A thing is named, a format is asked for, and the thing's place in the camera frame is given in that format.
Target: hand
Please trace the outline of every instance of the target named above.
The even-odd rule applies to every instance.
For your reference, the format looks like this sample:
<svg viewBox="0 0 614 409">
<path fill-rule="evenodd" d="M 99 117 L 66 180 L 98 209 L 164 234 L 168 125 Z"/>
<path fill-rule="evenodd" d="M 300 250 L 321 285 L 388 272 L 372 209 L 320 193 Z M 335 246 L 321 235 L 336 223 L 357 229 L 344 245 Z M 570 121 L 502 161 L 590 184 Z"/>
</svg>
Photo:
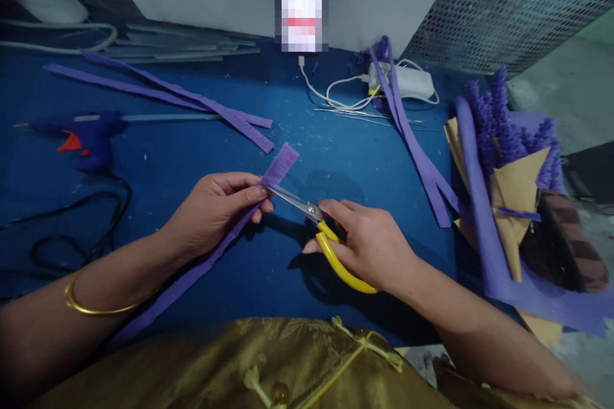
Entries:
<svg viewBox="0 0 614 409">
<path fill-rule="evenodd" d="M 347 232 L 345 245 L 330 244 L 348 270 L 392 294 L 406 284 L 418 258 L 389 212 L 347 200 L 324 200 L 318 206 Z M 313 252 L 322 252 L 315 238 L 303 249 L 305 254 Z"/>
<path fill-rule="evenodd" d="M 261 201 L 251 218 L 273 212 L 268 192 L 258 187 L 260 178 L 249 173 L 210 174 L 203 177 L 170 220 L 158 232 L 188 259 L 211 251 L 221 241 L 228 222 L 244 208 Z"/>
</svg>

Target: blue table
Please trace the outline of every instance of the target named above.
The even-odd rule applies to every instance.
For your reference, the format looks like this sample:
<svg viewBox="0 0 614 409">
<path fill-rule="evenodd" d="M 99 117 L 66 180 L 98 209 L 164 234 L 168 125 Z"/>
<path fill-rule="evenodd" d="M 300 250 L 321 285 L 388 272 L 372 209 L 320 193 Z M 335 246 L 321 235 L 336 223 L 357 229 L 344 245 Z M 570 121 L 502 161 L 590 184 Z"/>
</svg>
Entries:
<svg viewBox="0 0 614 409">
<path fill-rule="evenodd" d="M 398 132 L 391 127 L 314 112 L 310 97 L 317 98 L 306 89 L 297 58 L 282 54 L 269 41 L 260 46 L 260 54 L 230 57 L 223 63 L 144 68 L 228 107 L 272 118 L 272 129 L 262 132 L 277 147 L 288 142 L 301 154 L 282 186 L 305 199 L 345 198 L 387 209 L 417 255 L 453 279 L 479 289 L 477 255 L 456 230 L 438 228 Z M 307 59 L 308 72 L 315 60 L 319 67 L 310 80 L 321 92 L 330 82 L 350 76 L 348 65 L 358 71 L 356 56 L 350 52 L 331 50 Z M 79 111 L 186 112 L 51 75 L 41 69 L 46 63 L 134 82 L 121 72 L 78 57 L 18 52 L 3 56 L 0 222 L 68 204 L 95 190 L 121 191 L 108 181 L 74 171 L 71 154 L 55 152 L 61 141 L 13 129 L 14 123 Z M 449 70 L 429 71 L 442 102 L 435 107 L 408 103 L 408 107 L 422 110 L 408 111 L 408 115 L 439 130 L 450 115 L 453 98 L 464 92 L 471 77 Z M 359 81 L 341 84 L 335 87 L 334 97 L 358 101 L 363 97 L 362 85 Z M 416 136 L 443 176 L 462 193 L 444 132 L 416 131 Z M 134 189 L 133 202 L 116 230 L 118 245 L 161 228 L 202 176 L 221 171 L 262 174 L 277 152 L 266 155 L 220 121 L 130 126 L 113 139 L 113 148 L 115 173 Z M 275 214 L 265 216 L 258 227 L 248 225 L 214 269 L 143 336 L 246 316 L 339 315 L 349 325 L 376 329 L 395 346 L 437 341 L 434 329 L 411 308 L 385 293 L 369 296 L 352 291 L 337 278 L 324 257 L 303 256 L 301 249 L 314 229 L 289 205 L 280 201 L 275 204 Z M 111 209 L 112 203 L 93 203 L 61 217 L 0 233 L 0 266 L 29 267 L 31 243 L 53 233 L 76 236 L 85 246 L 92 245 L 106 227 Z M 73 251 L 61 243 L 49 245 L 43 254 L 68 266 L 78 264 Z M 0 295 L 28 291 L 38 285 L 40 282 L 3 275 Z"/>
</svg>

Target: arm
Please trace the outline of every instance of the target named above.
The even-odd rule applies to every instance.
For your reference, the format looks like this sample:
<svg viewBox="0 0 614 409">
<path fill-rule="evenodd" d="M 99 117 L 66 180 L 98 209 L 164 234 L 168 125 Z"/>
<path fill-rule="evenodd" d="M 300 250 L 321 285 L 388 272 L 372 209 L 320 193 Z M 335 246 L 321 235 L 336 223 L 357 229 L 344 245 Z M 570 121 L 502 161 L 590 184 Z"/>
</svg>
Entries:
<svg viewBox="0 0 614 409">
<path fill-rule="evenodd" d="M 522 326 L 418 258 L 388 212 L 345 200 L 325 200 L 320 207 L 347 231 L 346 245 L 331 242 L 339 260 L 432 322 L 468 378 L 521 394 L 567 398 L 582 391 Z M 319 250 L 312 240 L 304 252 Z"/>
<path fill-rule="evenodd" d="M 247 173 L 201 179 L 167 224 L 89 264 L 74 285 L 77 301 L 90 309 L 127 307 L 151 296 L 181 266 L 211 251 L 228 221 L 266 198 L 260 179 Z M 266 199 L 252 217 L 273 211 Z M 34 397 L 78 369 L 87 356 L 130 314 L 90 316 L 68 308 L 57 280 L 0 309 L 2 394 Z"/>
</svg>

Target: scissor blade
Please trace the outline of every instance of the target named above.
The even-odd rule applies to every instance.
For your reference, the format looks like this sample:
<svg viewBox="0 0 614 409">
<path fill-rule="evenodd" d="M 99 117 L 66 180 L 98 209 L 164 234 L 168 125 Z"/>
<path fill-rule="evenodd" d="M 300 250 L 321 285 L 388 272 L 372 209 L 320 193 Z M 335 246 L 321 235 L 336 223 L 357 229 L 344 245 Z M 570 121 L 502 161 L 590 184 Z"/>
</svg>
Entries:
<svg viewBox="0 0 614 409">
<path fill-rule="evenodd" d="M 286 201 L 287 203 L 290 203 L 292 206 L 297 208 L 300 212 L 305 214 L 305 216 L 309 217 L 309 219 L 311 219 L 313 222 L 318 223 L 324 218 L 324 214 L 322 213 L 322 211 L 320 211 L 320 208 L 318 208 L 314 204 L 311 204 L 297 197 L 293 193 L 290 193 L 289 191 L 279 186 L 277 187 L 265 186 L 265 188 L 269 192 L 274 194 L 275 196 L 278 196 L 279 198 Z"/>
</svg>

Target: blue glue gun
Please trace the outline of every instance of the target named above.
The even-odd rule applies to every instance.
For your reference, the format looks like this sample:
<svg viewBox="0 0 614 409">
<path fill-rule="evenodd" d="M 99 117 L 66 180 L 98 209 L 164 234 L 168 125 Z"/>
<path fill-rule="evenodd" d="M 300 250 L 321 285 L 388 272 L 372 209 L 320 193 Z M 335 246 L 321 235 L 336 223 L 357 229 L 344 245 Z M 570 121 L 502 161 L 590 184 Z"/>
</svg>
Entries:
<svg viewBox="0 0 614 409">
<path fill-rule="evenodd" d="M 52 116 L 15 127 L 31 128 L 52 137 L 66 137 L 68 134 L 58 152 L 78 150 L 74 168 L 86 174 L 100 174 L 113 168 L 111 138 L 126 129 L 126 122 L 120 112 L 87 112 Z"/>
</svg>

